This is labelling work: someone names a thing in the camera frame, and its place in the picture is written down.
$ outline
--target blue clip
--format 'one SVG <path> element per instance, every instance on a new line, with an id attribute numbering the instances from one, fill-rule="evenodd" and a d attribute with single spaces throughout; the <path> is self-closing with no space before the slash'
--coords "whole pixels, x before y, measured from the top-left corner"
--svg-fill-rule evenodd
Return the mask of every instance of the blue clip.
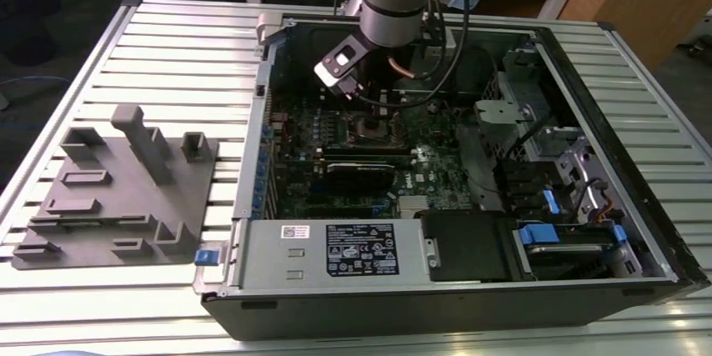
<path id="1" fill-rule="evenodd" d="M 560 242 L 554 224 L 530 224 L 519 231 L 523 245 Z"/>
<path id="2" fill-rule="evenodd" d="M 194 263 L 196 264 L 196 266 L 218 266 L 220 265 L 219 259 L 220 259 L 219 250 L 200 249 L 196 252 L 196 259 Z"/>
<path id="3" fill-rule="evenodd" d="M 614 232 L 615 241 L 620 244 L 628 241 L 628 235 L 626 234 L 626 229 L 622 225 L 615 225 L 611 227 L 611 231 Z"/>
<path id="4" fill-rule="evenodd" d="M 547 199 L 548 209 L 551 210 L 552 214 L 560 214 L 562 209 L 556 203 L 555 193 L 548 189 L 544 189 L 544 198 Z"/>

